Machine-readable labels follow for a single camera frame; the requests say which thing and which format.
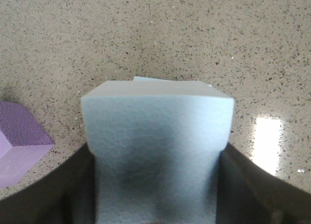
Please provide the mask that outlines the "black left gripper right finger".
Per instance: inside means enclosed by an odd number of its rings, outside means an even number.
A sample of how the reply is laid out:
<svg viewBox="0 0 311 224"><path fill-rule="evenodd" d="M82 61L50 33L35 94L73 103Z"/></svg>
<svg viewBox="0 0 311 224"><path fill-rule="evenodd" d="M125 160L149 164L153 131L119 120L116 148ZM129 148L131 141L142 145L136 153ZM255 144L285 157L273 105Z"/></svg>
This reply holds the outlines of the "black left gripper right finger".
<svg viewBox="0 0 311 224"><path fill-rule="evenodd" d="M258 167L231 144L219 161L218 224L309 224L311 195Z"/></svg>

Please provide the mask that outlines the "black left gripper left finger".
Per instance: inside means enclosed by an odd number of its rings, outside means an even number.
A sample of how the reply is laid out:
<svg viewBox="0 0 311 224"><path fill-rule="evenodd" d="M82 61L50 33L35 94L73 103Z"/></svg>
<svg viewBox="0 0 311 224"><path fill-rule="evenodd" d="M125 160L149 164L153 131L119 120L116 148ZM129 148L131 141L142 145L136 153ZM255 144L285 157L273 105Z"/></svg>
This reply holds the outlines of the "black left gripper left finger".
<svg viewBox="0 0 311 224"><path fill-rule="evenodd" d="M93 224L94 156L84 144L57 169L0 202L2 224Z"/></svg>

